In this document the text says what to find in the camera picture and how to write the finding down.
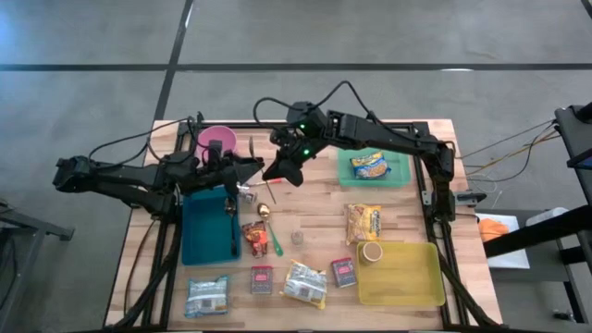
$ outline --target teal tray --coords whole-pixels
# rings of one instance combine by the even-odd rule
[[[220,186],[184,197],[181,234],[181,262],[184,265],[224,263],[241,258],[238,213],[232,219],[237,256],[230,252],[232,228],[230,216],[224,211],[227,196],[224,187]]]
[[[339,185],[344,187],[403,187],[411,180],[409,171],[409,155],[382,151],[387,160],[390,172],[381,179],[357,179],[353,175],[353,167],[350,159],[372,154],[380,151],[376,148],[365,148],[359,151],[338,151],[337,174]]]

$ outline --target gray floor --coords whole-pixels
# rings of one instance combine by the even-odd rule
[[[166,63],[183,4],[5,0],[0,63]],[[579,0],[201,0],[193,6],[180,62],[569,63],[589,62],[590,54],[592,19]],[[0,72],[0,197],[76,228],[70,243],[45,243],[19,309],[19,331],[102,325],[130,210],[97,194],[55,191],[54,165],[58,157],[87,154],[102,142],[148,129],[164,77]],[[344,79],[382,118],[452,118],[465,154],[552,119],[557,107],[592,100],[592,71],[177,73],[165,118],[200,110],[210,119],[248,119],[259,97],[316,101]],[[345,91],[327,108],[361,114]],[[261,111],[265,118],[284,115],[273,106]],[[465,164],[486,163],[534,135]],[[141,145],[121,144],[97,158],[115,161]],[[583,204],[566,159],[559,140],[538,146],[521,177],[497,189],[480,185],[492,191],[481,205]],[[489,176],[511,175],[523,163],[524,156],[516,157]],[[513,327],[589,331],[550,319],[553,309],[569,306],[562,285],[506,282],[496,291]]]

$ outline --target green utensil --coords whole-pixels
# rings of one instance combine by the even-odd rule
[[[267,228],[269,229],[271,239],[274,242],[274,248],[276,249],[277,256],[284,255],[284,250],[281,249],[278,239],[276,238],[276,234],[274,233],[274,230],[271,228],[271,223],[269,223],[269,216],[271,215],[271,210],[265,203],[259,203],[259,205],[257,206],[257,213],[267,223]]]

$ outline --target food packet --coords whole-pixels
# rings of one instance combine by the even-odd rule
[[[247,239],[253,249],[253,256],[261,258],[267,254],[267,232],[265,231],[265,222],[253,222],[242,227],[242,234]]]
[[[380,241],[380,206],[348,204],[348,232],[345,243]]]
[[[325,271],[314,270],[292,260],[292,266],[286,276],[284,290],[280,295],[310,303],[318,309],[325,309],[327,297],[327,275]]]
[[[390,167],[382,152],[350,159],[353,175],[357,179],[379,179],[390,172]]]
[[[189,292],[185,302],[185,317],[228,313],[228,276],[214,282],[189,280]]]

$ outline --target pink bowl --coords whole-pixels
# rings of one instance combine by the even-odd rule
[[[202,130],[200,135],[197,137],[197,142],[201,145],[207,146],[210,140],[222,141],[222,153],[227,150],[234,153],[237,149],[237,134],[226,126],[212,126]],[[204,148],[200,145],[195,149],[195,157],[202,160],[202,152]],[[203,153],[203,160],[207,162],[207,153]]]

